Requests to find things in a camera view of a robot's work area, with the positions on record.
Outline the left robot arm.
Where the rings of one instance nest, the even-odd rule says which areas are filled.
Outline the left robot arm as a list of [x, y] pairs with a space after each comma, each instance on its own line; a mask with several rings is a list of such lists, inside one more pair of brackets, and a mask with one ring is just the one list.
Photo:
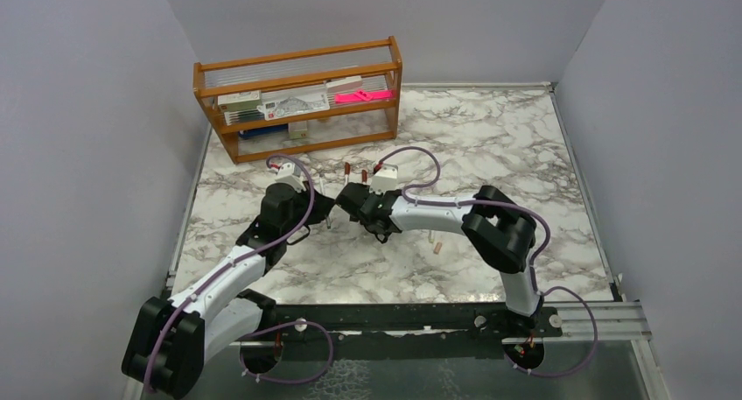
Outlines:
[[205, 276], [169, 298], [152, 297], [140, 308], [122, 358], [122, 373], [174, 399], [183, 398], [207, 361], [249, 334], [271, 335], [275, 316], [242, 292], [275, 266], [291, 234], [324, 221], [334, 200], [317, 190], [272, 184], [259, 214], [234, 247]]

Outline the white pen green end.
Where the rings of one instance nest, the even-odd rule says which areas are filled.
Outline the white pen green end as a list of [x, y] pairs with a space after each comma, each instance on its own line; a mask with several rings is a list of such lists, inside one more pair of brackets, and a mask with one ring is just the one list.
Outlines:
[[[327, 191], [326, 191], [326, 185], [325, 185], [324, 178], [322, 176], [320, 176], [318, 178], [318, 182], [319, 182], [320, 192], [322, 193], [322, 195], [327, 196]], [[331, 221], [331, 218], [329, 216], [329, 213], [328, 213], [327, 217], [325, 218], [325, 224], [326, 224], [326, 228], [327, 229], [332, 229], [332, 221]]]

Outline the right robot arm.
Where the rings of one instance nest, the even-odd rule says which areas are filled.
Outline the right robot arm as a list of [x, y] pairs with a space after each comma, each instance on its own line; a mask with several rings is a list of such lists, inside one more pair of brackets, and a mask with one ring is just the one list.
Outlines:
[[463, 198], [413, 196], [401, 190], [375, 193], [361, 183], [346, 185], [335, 203], [385, 243], [393, 234], [432, 230], [465, 236], [482, 260], [500, 273], [505, 324], [525, 336], [540, 323], [543, 296], [533, 262], [550, 241], [550, 228], [536, 212], [515, 204], [494, 186]]

